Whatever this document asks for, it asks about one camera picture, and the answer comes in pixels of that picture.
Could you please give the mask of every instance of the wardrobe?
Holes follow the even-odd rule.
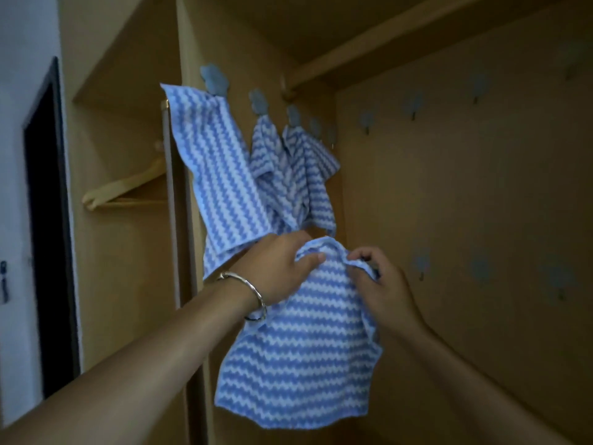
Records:
[[[203,89],[213,63],[248,145],[255,88],[278,130],[289,103],[322,124],[342,244],[381,246],[448,344],[593,441],[593,0],[60,0],[60,22],[84,370],[209,282],[159,83]],[[167,174],[126,195],[138,202],[85,208],[155,142]],[[147,443],[478,443],[388,335],[366,417],[278,431],[216,408],[239,327]]]

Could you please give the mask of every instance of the wooden hanger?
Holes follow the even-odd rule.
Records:
[[[105,184],[98,189],[90,190],[82,197],[82,203],[88,210],[97,208],[127,208],[131,206],[160,205],[167,200],[142,200],[137,198],[123,198],[121,195],[140,187],[167,172],[164,156],[159,156],[148,169],[127,178]]]

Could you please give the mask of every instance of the silver bangle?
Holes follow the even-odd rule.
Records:
[[[220,281],[221,279],[227,279],[227,278],[234,278],[234,279],[238,279],[239,281],[241,281],[243,284],[245,284],[249,289],[251,289],[251,291],[256,294],[257,299],[259,300],[260,303],[260,309],[263,310],[262,316],[259,317],[258,319],[250,319],[249,317],[245,317],[245,320],[248,321],[262,321],[266,319],[266,315],[267,315],[267,307],[266,307],[266,303],[263,302],[263,298],[260,292],[257,291],[256,287],[250,283],[248,280],[246,280],[244,277],[237,275],[236,273],[233,272],[222,272],[221,275],[217,278],[217,281]]]

